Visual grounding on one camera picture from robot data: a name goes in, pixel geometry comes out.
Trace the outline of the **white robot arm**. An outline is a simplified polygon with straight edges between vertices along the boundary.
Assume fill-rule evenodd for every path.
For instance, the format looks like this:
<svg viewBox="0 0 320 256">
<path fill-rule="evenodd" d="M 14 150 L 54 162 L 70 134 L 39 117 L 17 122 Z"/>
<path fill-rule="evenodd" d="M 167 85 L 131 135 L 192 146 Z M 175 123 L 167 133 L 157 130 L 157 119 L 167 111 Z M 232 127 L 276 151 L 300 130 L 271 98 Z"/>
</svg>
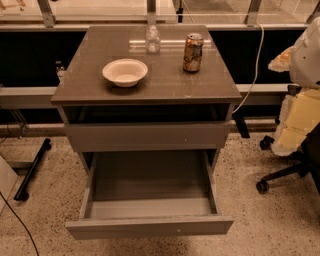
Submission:
<svg viewBox="0 0 320 256">
<path fill-rule="evenodd" d="M 272 151 L 279 156 L 295 152 L 320 123 L 320 17 L 317 17 L 295 44 L 272 60 L 268 68 L 288 71 L 301 91 L 286 95 L 280 110 L 280 124 L 274 133 Z"/>
</svg>

